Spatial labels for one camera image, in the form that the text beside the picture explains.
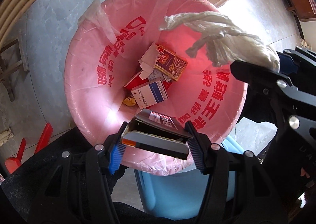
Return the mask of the pink lined trash bin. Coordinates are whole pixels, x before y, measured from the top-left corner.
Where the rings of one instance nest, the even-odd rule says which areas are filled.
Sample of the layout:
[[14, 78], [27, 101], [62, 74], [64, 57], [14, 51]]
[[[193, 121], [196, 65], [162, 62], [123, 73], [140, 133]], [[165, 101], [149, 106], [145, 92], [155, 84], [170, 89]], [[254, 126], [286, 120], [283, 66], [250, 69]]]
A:
[[181, 25], [160, 31], [164, 17], [216, 11], [207, 0], [94, 0], [79, 18], [65, 62], [66, 100], [75, 124], [100, 144], [147, 107], [151, 116], [191, 121], [213, 143], [237, 123], [247, 86], [228, 65], [213, 67], [206, 48], [186, 50], [200, 33]]

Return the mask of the light blue cartoon box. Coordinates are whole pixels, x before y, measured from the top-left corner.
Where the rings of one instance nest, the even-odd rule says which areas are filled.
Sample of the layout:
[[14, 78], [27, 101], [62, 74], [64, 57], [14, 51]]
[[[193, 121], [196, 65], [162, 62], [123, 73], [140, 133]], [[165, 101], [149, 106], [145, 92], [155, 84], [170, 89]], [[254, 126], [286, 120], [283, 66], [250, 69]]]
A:
[[172, 82], [172, 79], [169, 76], [165, 75], [164, 73], [155, 68], [153, 72], [148, 76], [148, 80], [154, 80], [158, 78], [165, 82]]

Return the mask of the maroon patterned box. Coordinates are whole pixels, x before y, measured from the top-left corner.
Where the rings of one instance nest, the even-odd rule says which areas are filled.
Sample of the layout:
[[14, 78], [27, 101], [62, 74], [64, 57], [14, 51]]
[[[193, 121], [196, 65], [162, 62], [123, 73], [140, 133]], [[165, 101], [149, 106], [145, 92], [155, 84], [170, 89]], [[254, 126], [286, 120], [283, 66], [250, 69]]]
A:
[[156, 68], [173, 81], [178, 81], [186, 69], [188, 62], [162, 45], [152, 43], [139, 60], [142, 70], [141, 79], [147, 78]]

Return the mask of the light blue plastic stool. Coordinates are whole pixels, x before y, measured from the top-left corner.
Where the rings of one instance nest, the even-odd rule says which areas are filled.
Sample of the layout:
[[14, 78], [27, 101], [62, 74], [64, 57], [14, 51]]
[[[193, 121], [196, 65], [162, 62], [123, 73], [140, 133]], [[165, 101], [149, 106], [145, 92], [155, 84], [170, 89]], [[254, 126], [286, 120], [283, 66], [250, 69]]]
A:
[[194, 165], [169, 176], [134, 173], [145, 213], [172, 220], [198, 215], [209, 176]]

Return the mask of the dark cigarette box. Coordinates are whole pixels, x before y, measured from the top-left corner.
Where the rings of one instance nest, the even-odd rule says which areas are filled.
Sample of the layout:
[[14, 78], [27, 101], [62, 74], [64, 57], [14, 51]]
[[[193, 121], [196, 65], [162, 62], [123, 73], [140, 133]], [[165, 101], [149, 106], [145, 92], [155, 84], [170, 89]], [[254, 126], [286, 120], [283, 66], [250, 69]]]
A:
[[186, 160], [189, 155], [186, 143], [192, 138], [193, 135], [186, 131], [175, 118], [143, 109], [127, 124], [120, 143]]

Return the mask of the white tissue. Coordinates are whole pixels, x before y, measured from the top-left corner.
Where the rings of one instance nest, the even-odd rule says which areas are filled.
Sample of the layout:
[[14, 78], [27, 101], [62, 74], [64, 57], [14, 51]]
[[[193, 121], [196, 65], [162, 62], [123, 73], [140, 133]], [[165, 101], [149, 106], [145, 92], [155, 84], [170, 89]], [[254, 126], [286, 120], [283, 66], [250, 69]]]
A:
[[222, 67], [236, 60], [255, 64], [274, 72], [280, 71], [280, 57], [275, 50], [256, 35], [247, 33], [220, 12], [185, 12], [165, 16], [160, 31], [171, 31], [185, 25], [201, 37], [185, 52], [190, 58], [206, 48], [206, 56], [214, 67]]

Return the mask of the blue white medicine box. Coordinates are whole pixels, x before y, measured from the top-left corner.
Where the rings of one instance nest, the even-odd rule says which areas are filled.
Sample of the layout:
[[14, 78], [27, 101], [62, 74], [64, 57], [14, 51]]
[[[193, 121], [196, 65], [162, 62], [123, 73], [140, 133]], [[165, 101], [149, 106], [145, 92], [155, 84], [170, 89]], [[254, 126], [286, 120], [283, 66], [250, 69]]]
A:
[[169, 99], [160, 79], [154, 79], [134, 87], [131, 93], [140, 109], [148, 108]]

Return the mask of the yellow snack wrapper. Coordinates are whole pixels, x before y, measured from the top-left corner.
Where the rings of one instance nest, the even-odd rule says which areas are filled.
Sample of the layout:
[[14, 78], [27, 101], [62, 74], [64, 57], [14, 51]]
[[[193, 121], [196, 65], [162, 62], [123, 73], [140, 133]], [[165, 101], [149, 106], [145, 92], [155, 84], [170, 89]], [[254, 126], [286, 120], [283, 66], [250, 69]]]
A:
[[122, 104], [128, 106], [128, 107], [133, 107], [135, 106], [137, 103], [135, 101], [135, 98], [133, 96], [128, 96], [127, 98], [125, 98], [122, 102]]

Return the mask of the red paper cup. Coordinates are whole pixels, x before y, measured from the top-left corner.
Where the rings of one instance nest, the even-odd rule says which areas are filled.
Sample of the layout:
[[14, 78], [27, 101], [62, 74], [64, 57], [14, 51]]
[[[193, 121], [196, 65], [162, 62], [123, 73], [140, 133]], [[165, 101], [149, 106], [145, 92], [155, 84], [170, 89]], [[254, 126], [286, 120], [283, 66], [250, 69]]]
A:
[[[124, 88], [127, 90], [127, 91], [131, 91], [134, 87], [137, 87], [137, 86], [140, 86], [142, 84], [145, 84], [151, 80], [148, 80], [148, 78], [145, 78], [145, 79], [141, 79], [141, 73], [142, 71], [139, 71], [138, 73], [136, 73], [125, 85], [124, 85]], [[167, 90], [172, 82], [165, 82], [165, 81], [162, 81], [163, 85], [165, 86], [165, 89]]]

